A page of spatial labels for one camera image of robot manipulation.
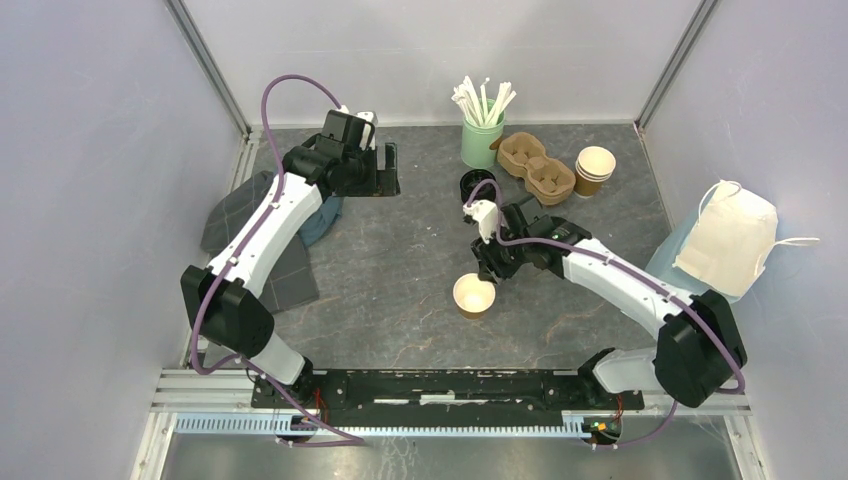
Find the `cardboard cup carrier tray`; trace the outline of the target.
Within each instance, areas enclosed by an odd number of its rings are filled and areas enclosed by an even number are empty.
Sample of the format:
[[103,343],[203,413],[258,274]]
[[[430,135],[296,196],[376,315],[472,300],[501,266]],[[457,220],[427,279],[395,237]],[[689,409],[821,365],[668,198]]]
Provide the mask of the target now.
[[542,142],[530,133],[518,132],[503,139],[496,159],[509,175],[520,178],[525,189],[544,206],[561,204],[574,192],[574,172],[550,157]]

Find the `light blue paper bag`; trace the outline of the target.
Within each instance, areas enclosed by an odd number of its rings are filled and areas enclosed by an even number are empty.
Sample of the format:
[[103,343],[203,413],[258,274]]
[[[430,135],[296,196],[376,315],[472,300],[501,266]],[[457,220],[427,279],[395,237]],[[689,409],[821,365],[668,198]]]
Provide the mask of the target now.
[[817,237],[779,240],[775,205],[736,181],[721,180],[656,249],[646,271],[696,294],[713,290],[738,302],[778,246],[807,247]]

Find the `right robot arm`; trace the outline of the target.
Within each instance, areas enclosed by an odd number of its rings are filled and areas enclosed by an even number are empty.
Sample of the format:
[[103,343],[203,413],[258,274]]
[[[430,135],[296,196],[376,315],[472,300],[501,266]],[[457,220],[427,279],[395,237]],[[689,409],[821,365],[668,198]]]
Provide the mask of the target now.
[[748,356],[721,294],[693,293],[648,274],[582,227],[545,213],[533,197],[503,207],[474,200],[463,213],[478,228],[471,249],[483,280],[501,282],[533,265],[599,295],[655,340],[650,348],[608,348],[588,360],[588,374],[577,382],[585,405],[602,408],[617,393],[662,390],[697,408],[715,393],[744,391]]

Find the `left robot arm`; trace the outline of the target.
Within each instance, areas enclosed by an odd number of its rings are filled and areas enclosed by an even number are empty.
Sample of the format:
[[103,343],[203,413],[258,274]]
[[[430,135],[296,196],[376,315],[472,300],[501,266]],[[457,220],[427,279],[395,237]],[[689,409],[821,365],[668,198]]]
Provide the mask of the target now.
[[277,380],[290,407],[306,405],[314,381],[307,359],[275,331],[259,298],[273,266],[302,225],[331,197],[400,193],[397,151],[378,147],[371,111],[327,113],[321,131],[282,156],[282,168],[257,210],[204,268],[189,266],[181,288],[194,337],[224,347]]

